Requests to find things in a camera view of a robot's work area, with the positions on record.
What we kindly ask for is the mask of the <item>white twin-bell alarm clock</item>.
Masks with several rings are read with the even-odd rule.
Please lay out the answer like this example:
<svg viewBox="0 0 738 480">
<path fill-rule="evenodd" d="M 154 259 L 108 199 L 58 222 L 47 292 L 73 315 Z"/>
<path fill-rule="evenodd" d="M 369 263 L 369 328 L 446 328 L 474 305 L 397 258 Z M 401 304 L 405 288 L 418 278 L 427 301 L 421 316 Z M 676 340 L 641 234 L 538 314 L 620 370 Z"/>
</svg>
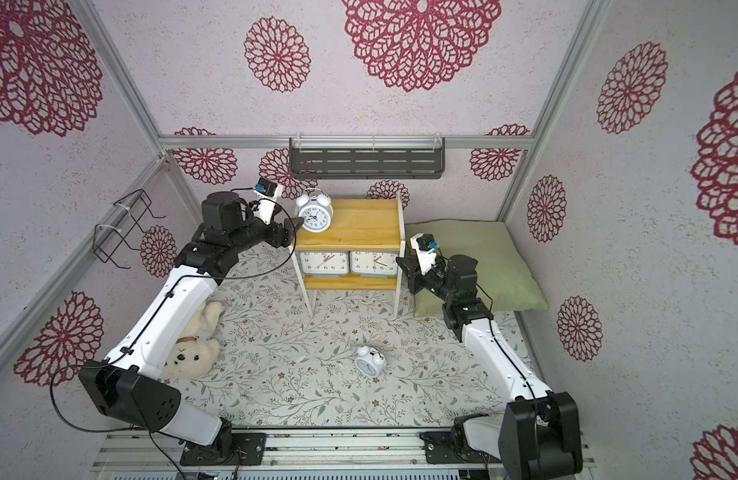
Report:
<svg viewBox="0 0 738 480">
<path fill-rule="evenodd" d="M 387 359 L 375 347 L 364 345 L 356 350 L 356 368 L 369 378 L 378 378 L 387 365 Z"/>
<path fill-rule="evenodd" d="M 296 198 L 298 216 L 303 220 L 302 228 L 311 233 L 323 233 L 333 220 L 332 199 L 320 188 L 306 190 Z"/>
</svg>

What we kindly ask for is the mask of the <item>grey square alarm clock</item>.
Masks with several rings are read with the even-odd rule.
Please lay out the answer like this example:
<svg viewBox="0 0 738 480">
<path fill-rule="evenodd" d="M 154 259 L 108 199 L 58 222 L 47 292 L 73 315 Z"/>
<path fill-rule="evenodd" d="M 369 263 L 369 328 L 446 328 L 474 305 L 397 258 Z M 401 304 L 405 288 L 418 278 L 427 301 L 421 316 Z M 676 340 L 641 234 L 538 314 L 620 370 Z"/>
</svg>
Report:
<svg viewBox="0 0 738 480">
<path fill-rule="evenodd" d="M 350 273 L 346 251 L 302 251 L 298 258 L 301 270 L 307 276 L 341 277 Z"/>
<path fill-rule="evenodd" d="M 390 278 L 398 274 L 397 253 L 389 251 L 351 251 L 350 271 L 363 277 Z"/>
</svg>

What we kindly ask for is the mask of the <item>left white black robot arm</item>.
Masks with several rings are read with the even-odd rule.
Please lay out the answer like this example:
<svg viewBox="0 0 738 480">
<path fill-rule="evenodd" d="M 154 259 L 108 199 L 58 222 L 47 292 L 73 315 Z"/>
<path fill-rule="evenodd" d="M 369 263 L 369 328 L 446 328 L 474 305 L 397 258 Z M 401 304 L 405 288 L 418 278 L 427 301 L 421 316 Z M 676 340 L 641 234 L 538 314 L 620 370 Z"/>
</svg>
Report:
<svg viewBox="0 0 738 480">
<path fill-rule="evenodd" d="M 290 248 L 300 219 L 278 223 L 282 186 L 265 179 L 252 187 L 248 202 L 234 191 L 210 194 L 201 205 L 202 222 L 175 259 L 156 298 L 102 361 L 88 360 L 78 378 L 96 409 L 149 432 L 159 432 L 209 449 L 225 458 L 232 442 L 230 423 L 183 400 L 160 377 L 172 348 L 193 315 L 229 277 L 240 253 L 260 243 Z"/>
</svg>

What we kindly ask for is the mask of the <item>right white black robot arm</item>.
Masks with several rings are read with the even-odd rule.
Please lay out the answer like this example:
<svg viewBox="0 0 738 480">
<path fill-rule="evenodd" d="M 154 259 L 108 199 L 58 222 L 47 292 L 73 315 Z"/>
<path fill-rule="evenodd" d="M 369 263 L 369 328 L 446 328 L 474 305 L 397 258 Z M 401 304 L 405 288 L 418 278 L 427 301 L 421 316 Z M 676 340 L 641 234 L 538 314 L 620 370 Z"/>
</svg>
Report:
<svg viewBox="0 0 738 480">
<path fill-rule="evenodd" d="M 499 460 L 510 479 L 556 479 L 583 467 L 578 407 L 555 392 L 510 348 L 491 310 L 479 296 L 477 262 L 465 255 L 444 260 L 429 250 L 397 260 L 411 293 L 422 290 L 442 302 L 448 329 L 484 367 L 505 402 L 500 418 L 486 414 L 456 419 L 451 450 Z"/>
</svg>

